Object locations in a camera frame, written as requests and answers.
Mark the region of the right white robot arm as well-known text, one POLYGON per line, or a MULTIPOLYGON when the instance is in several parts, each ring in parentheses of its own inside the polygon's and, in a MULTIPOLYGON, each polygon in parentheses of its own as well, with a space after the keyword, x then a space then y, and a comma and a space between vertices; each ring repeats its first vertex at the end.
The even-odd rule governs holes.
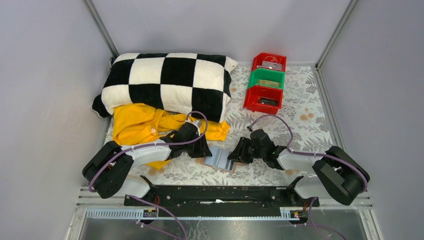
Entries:
POLYGON ((310 176, 302 176, 290 184, 299 197, 331 197, 345 206, 366 191, 370 181, 369 174, 338 146, 331 146, 325 152, 290 150, 274 144, 262 129, 252 131, 249 138, 241 137, 227 158, 244 164, 261 159, 272 169, 308 172, 310 176))

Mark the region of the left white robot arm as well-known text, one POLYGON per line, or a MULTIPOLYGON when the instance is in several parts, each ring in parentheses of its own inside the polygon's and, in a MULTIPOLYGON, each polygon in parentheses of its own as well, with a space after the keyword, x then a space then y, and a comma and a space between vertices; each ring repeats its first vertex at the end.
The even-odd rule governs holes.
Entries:
POLYGON ((198 120, 185 122, 178 130, 149 143, 107 142, 82 170, 89 182, 89 191, 98 193, 102 199, 116 195, 142 198, 152 184, 145 177, 131 175, 130 170, 152 162, 166 162, 183 153, 193 159, 212 156, 206 136, 200 132, 200 124, 198 120))

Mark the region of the pink leather card holder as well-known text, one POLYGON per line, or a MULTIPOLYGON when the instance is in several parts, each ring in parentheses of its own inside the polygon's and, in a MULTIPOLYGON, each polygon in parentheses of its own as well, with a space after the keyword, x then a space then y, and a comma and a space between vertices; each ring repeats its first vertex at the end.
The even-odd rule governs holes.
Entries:
POLYGON ((210 146, 209 150, 212 153, 212 156, 202 158, 200 160, 201 165, 229 173, 236 172, 238 163, 235 160, 228 159, 231 153, 228 149, 210 146))

